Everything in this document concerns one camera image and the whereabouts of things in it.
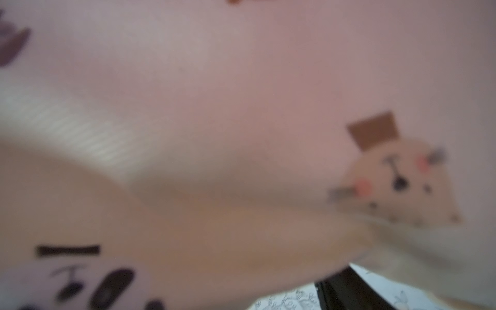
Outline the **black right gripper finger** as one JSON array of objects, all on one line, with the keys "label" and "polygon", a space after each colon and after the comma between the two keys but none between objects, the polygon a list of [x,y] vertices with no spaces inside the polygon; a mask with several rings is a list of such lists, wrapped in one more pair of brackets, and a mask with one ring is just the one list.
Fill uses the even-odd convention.
[{"label": "black right gripper finger", "polygon": [[315,288],[323,310],[394,310],[351,267],[323,281]]}]

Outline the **cream animal print pillow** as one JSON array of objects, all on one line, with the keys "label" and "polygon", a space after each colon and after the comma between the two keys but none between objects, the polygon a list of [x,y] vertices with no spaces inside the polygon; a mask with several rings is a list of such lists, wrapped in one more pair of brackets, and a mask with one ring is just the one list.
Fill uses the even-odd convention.
[{"label": "cream animal print pillow", "polygon": [[495,308],[494,1],[1,2],[2,309],[351,264]]}]

